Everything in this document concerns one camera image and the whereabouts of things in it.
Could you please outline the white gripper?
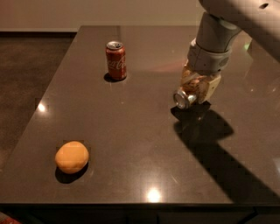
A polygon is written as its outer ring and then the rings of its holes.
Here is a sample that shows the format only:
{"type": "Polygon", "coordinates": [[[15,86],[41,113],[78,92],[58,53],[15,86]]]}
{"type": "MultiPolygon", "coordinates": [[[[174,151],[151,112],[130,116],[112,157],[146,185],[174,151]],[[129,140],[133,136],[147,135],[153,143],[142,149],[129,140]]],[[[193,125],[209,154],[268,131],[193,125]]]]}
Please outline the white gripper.
{"type": "Polygon", "coordinates": [[[225,52],[205,50],[197,44],[196,39],[190,43],[187,54],[189,66],[185,64],[183,67],[180,80],[181,86],[185,88],[192,87],[195,72],[198,74],[211,74],[209,76],[205,75],[199,80],[199,104],[207,101],[220,84],[221,75],[218,72],[226,67],[230,54],[231,50],[225,52]]]}

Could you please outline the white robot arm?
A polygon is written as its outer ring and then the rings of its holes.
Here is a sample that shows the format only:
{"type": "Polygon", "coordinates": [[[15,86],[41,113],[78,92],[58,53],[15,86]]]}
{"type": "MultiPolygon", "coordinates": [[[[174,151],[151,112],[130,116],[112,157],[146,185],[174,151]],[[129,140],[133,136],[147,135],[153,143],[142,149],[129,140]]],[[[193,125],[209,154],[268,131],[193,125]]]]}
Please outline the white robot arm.
{"type": "Polygon", "coordinates": [[[246,32],[275,60],[280,59],[279,0],[199,0],[205,12],[196,38],[190,43],[177,106],[187,109],[207,101],[221,81],[232,44],[246,32]]]}

